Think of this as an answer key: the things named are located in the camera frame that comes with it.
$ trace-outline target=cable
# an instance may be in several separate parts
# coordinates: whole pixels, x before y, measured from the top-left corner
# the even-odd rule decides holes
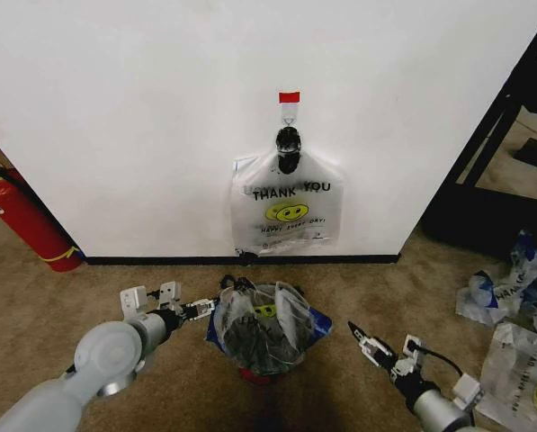
[[[446,357],[445,355],[438,354],[435,351],[432,351],[428,348],[424,348],[423,346],[416,346],[416,349],[424,354],[428,354],[430,356],[434,356],[434,357],[439,358],[440,360],[443,360],[448,365],[454,368],[458,376],[462,376],[464,374],[464,372],[460,369],[460,367],[457,364],[455,364],[452,360],[450,360],[448,357]]]

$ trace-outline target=floor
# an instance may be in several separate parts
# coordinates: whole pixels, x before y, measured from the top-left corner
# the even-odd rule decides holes
[[[214,296],[220,278],[233,274],[300,285],[333,319],[333,334],[280,382],[255,387],[203,341],[206,322],[189,323],[158,349],[152,369],[131,388],[92,403],[81,431],[417,431],[388,376],[360,353],[346,320],[397,350],[407,333],[418,335],[479,376],[492,331],[454,314],[455,293],[494,262],[417,229],[396,265],[82,265],[56,274],[0,221],[0,416],[32,386],[59,376],[88,329],[121,320],[120,290],[176,280],[189,301]],[[425,375],[446,392],[455,377],[435,360]],[[478,423],[489,425],[481,417]]]

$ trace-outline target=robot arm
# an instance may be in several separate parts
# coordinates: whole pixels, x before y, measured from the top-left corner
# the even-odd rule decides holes
[[[76,347],[74,365],[56,380],[37,385],[0,418],[0,432],[75,431],[86,404],[94,396],[110,396],[128,387],[150,364],[158,345],[187,320],[214,310],[214,301],[180,304],[179,283],[163,283],[158,309],[144,312],[144,286],[121,292],[124,321],[104,322]]]
[[[472,408],[483,395],[478,381],[462,373],[460,368],[451,362],[461,378],[452,389],[454,400],[448,400],[442,396],[435,383],[422,378],[425,354],[436,353],[423,347],[419,338],[408,335],[402,349],[404,357],[398,358],[379,338],[367,336],[351,321],[348,321],[348,326],[358,340],[362,353],[375,366],[388,371],[390,380],[402,393],[407,408],[418,417],[425,432],[483,430],[473,427],[470,415]]]

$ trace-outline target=baseboard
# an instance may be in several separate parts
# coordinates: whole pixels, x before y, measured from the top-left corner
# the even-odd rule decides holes
[[[239,256],[87,256],[92,266],[248,266],[250,264],[392,264],[398,255],[260,256],[252,261]]]

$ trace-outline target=red fire extinguisher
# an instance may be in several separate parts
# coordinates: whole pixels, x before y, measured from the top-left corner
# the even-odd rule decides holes
[[[66,272],[80,266],[82,258],[79,250],[60,232],[34,199],[21,190],[21,188],[28,189],[28,185],[18,171],[6,169],[4,172],[11,182],[0,177],[0,218],[52,270]]]

